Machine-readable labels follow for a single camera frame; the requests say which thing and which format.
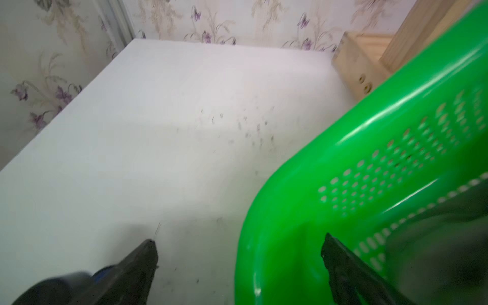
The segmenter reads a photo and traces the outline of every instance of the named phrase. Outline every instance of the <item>white table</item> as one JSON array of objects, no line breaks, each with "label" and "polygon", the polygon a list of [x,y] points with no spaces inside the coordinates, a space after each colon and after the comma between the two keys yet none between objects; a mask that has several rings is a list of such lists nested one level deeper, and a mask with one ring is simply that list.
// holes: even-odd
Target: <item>white table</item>
[{"label": "white table", "polygon": [[154,238],[150,305],[233,304],[238,238],[257,192],[354,105],[330,61],[131,42],[0,172],[0,303]]}]

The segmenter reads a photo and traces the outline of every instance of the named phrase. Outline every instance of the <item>screw hole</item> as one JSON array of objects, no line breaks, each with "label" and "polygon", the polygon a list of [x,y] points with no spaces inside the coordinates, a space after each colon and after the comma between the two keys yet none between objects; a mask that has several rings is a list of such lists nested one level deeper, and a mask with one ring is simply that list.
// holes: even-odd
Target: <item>screw hole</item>
[{"label": "screw hole", "polygon": [[367,83],[365,86],[365,93],[371,92],[372,88],[373,88],[373,84],[371,82]]}]

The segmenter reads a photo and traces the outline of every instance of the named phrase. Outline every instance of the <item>wooden plank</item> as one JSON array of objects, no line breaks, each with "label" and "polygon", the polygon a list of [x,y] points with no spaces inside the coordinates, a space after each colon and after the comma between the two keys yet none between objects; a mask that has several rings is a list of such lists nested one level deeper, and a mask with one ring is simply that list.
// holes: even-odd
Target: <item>wooden plank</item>
[{"label": "wooden plank", "polygon": [[424,47],[447,31],[462,16],[470,4],[471,0],[457,0],[426,39]]},{"label": "wooden plank", "polygon": [[425,47],[426,41],[435,39],[443,29],[449,28],[457,20],[458,11],[461,10],[462,13],[462,8],[466,8],[464,2],[465,0],[417,0],[381,56],[380,62],[391,72],[397,71]]},{"label": "wooden plank", "polygon": [[376,58],[386,48],[388,39],[391,36],[345,32],[339,43],[332,63],[358,101],[391,75]]}]

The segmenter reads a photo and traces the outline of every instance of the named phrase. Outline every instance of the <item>green plastic basket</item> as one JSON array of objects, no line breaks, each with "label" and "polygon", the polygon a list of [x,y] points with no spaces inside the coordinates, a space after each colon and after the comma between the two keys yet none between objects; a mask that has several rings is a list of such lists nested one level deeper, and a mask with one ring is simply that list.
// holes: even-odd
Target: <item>green plastic basket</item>
[{"label": "green plastic basket", "polygon": [[488,2],[287,161],[247,214],[237,305],[333,304],[327,232],[385,276],[390,233],[488,179]]}]

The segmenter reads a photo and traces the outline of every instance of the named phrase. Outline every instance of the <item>floral wallpaper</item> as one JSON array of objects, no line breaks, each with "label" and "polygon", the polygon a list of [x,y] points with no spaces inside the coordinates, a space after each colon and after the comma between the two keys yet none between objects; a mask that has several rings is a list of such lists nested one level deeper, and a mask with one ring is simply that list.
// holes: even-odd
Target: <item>floral wallpaper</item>
[{"label": "floral wallpaper", "polygon": [[0,169],[118,54],[95,1],[0,4]]},{"label": "floral wallpaper", "polygon": [[395,32],[415,0],[122,0],[148,39],[333,52],[346,30]]},{"label": "floral wallpaper", "polygon": [[[141,39],[334,52],[344,31],[394,33],[415,0],[121,0]],[[107,0],[0,4],[0,169],[123,49]]]}]

